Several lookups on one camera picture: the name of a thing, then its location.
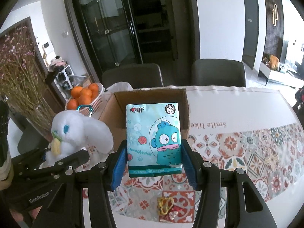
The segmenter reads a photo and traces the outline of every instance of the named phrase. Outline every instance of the tissue pack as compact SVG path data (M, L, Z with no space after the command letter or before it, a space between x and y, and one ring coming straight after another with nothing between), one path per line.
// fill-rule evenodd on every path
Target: tissue pack
M181 173L180 131L177 103L128 104L129 176Z

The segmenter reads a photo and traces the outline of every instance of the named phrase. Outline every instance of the cardboard box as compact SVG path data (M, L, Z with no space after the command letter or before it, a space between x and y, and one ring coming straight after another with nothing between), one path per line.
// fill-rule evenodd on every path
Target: cardboard box
M185 89L153 89L117 92L112 94L99 120L110 129L117 150L126 135L126 106L128 104L178 103L180 134L188 139L189 106Z

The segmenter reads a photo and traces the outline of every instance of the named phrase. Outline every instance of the cartoon fish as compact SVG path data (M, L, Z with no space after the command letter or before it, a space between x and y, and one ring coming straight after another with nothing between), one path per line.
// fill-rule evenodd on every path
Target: cartoon fish
M181 137L178 128L167 120L162 120L157 128L155 139L151 140L152 147L158 151L156 163L167 166L181 164Z

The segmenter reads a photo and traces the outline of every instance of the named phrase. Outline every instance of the orange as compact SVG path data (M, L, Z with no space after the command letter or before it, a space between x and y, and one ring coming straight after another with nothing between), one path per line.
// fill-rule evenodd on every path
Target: orange
M92 96L91 96L92 101L93 101L94 99L96 99L98 95L99 95L99 91L92 91Z
M92 99L91 99L91 96L89 96L89 95L81 95L78 98L78 102L80 105L88 105L88 104L91 104Z
M76 110L78 107L78 101L76 99L71 99L68 103L67 103L67 110Z
M97 85L97 83L92 83L92 84L90 84L89 86L88 86L88 88L92 91L92 92L94 92L94 91L99 91L99 87L98 87L98 85Z
M80 86L77 87L73 87L72 91L71 91L71 95L73 98L79 98L80 97L80 92L83 88Z
M85 87L80 92L80 96L82 96L82 95L92 96L92 91L90 89L88 89L87 87Z

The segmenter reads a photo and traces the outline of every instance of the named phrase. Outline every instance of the dark door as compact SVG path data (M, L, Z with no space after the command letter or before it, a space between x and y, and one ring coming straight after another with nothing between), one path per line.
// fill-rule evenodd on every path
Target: dark door
M142 63L127 0L77 0L98 67Z
M245 4L245 40L243 62L253 69L257 41L259 35L259 8L258 0L244 0Z

